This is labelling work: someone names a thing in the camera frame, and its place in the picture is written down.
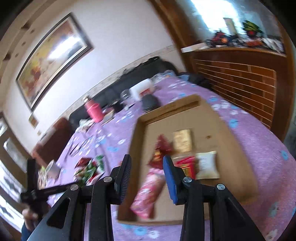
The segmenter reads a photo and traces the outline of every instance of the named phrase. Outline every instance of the purple tablecloth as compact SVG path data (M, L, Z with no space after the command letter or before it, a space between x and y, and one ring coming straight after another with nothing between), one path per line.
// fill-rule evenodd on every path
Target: purple tablecloth
M219 95L170 77L157 84L157 96L162 105L179 98L198 94L206 99L228 124L237 141L246 153L258 179L259 197L244 208L254 220L266 240L276 240L284 231L296 210L296 162L281 141L255 117L225 101ZM73 182L74 166L81 157L105 155L106 172L118 166L128 151L137 118L142 115L141 103L129 111L121 111L104 126L93 125L87 133L75 133L70 139L57 163L62 167L59 179L49 180L47 187ZM78 143L88 139L86 147L76 156L68 155ZM49 199L53 205L60 195ZM112 206L114 240L169 240L180 239L181 225L131 226L119 224L116 220L116 206ZM88 240L88 215L86 217L85 240ZM209 240L209 231L205 240Z

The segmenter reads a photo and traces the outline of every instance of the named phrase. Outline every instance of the framed painting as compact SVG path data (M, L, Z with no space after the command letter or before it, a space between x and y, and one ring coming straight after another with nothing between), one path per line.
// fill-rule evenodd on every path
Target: framed painting
M28 107L33 111L54 82L91 48L71 13L58 22L37 44L17 76Z

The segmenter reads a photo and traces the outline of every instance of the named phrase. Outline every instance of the black sofa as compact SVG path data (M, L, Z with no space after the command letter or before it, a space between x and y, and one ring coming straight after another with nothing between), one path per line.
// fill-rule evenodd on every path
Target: black sofa
M120 98L120 93L125 89L129 89L141 82L144 79L151 78L157 73L163 73L166 70L173 70L177 76L188 74L189 81L191 83L200 85L202 87L210 89L210 83L200 74L189 74L186 72L178 73L176 67L168 61L163 61L159 56L150 58L148 61L138 65L132 70L123 73L113 84L100 91L93 97L93 100L100 104L102 108L110 105L114 100ZM76 130L79 127L79 121L81 119L88 119L89 115L86 112L84 106L80 106L69 117L69 122Z

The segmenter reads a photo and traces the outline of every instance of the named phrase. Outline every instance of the pink bottle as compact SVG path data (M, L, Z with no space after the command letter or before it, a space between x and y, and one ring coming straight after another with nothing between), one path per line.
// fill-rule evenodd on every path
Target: pink bottle
M83 98L83 101L87 113L94 120L94 122L101 122L104 118L104 114L102 112L100 105L94 102L89 96L85 96Z

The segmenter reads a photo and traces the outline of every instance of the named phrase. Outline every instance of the white mug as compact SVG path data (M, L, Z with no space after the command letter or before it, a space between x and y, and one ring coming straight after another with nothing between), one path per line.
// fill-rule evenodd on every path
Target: white mug
M57 179L60 172L61 169L57 166L54 160L52 160L45 169L45 174L53 179Z

